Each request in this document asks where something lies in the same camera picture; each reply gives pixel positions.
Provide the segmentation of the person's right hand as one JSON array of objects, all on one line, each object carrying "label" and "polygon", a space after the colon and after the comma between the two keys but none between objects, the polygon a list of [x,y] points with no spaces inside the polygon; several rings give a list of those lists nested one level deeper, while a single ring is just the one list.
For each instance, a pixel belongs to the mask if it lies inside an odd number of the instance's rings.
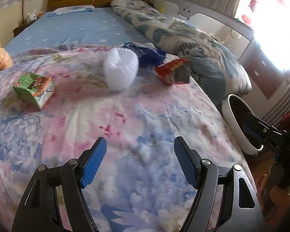
[{"label": "person's right hand", "polygon": [[[264,174],[255,181],[257,187],[257,198],[262,210],[264,210],[263,194],[268,183],[268,175]],[[274,204],[274,210],[266,215],[267,223],[277,223],[282,219],[284,213],[290,206],[290,190],[283,190],[275,185],[270,191],[270,199]]]}]

